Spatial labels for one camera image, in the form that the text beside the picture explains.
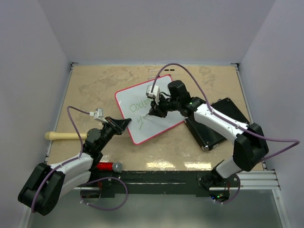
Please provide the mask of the pink framed whiteboard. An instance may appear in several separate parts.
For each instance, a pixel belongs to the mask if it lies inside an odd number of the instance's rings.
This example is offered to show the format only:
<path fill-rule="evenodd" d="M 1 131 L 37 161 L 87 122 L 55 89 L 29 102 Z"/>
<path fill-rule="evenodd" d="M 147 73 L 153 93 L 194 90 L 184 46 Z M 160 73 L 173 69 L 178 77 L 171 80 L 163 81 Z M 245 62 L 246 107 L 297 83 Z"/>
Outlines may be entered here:
<path fill-rule="evenodd" d="M 115 93 L 115 99 L 124 119 L 131 118 L 128 132 L 134 144 L 139 145 L 184 122 L 178 112 L 169 112 L 165 118 L 146 115 L 151 107 L 151 99 L 146 90 L 153 80 L 122 89 Z"/>

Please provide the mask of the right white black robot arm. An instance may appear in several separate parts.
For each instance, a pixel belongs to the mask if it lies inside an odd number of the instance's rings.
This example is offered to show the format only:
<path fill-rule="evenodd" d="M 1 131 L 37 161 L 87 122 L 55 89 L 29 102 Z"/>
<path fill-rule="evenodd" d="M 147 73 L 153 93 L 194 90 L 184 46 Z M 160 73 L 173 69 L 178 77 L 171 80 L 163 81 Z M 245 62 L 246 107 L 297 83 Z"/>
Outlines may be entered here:
<path fill-rule="evenodd" d="M 258 124 L 247 125 L 213 109 L 206 101 L 190 96 L 180 80 L 170 82 L 168 89 L 170 93 L 167 95 L 155 84 L 148 86 L 146 95 L 152 99 L 149 115 L 165 118 L 168 112 L 178 111 L 184 117 L 192 116 L 196 122 L 216 131 L 234 146 L 231 158 L 220 162 L 201 178 L 205 189 L 223 186 L 237 172 L 251 171 L 269 152 Z"/>

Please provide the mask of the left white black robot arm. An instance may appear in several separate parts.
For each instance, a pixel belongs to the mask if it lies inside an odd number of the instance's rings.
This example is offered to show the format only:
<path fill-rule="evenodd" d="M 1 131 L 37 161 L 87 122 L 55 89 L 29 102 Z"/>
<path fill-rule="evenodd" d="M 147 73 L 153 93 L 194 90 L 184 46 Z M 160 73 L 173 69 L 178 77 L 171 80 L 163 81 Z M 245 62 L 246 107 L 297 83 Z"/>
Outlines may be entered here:
<path fill-rule="evenodd" d="M 38 164 L 21 189 L 18 201 L 45 216 L 75 187 L 96 185 L 98 174 L 94 171 L 103 157 L 102 150 L 113 136 L 121 135 L 131 121 L 131 118 L 106 117 L 102 129 L 93 128 L 87 132 L 79 154 L 51 165 Z"/>

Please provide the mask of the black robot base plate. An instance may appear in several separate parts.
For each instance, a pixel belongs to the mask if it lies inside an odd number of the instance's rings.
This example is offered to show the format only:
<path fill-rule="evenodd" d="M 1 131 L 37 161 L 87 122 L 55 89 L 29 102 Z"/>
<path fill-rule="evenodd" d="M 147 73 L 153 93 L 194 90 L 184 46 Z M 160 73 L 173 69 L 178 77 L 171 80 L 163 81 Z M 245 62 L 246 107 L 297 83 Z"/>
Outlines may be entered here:
<path fill-rule="evenodd" d="M 123 171 L 121 173 L 96 171 L 90 181 L 97 183 L 81 186 L 80 194 L 86 198 L 114 198 L 116 194 L 194 195 L 209 197 L 224 194 L 240 186 L 235 174 L 226 180 L 211 180 L 210 171 Z"/>

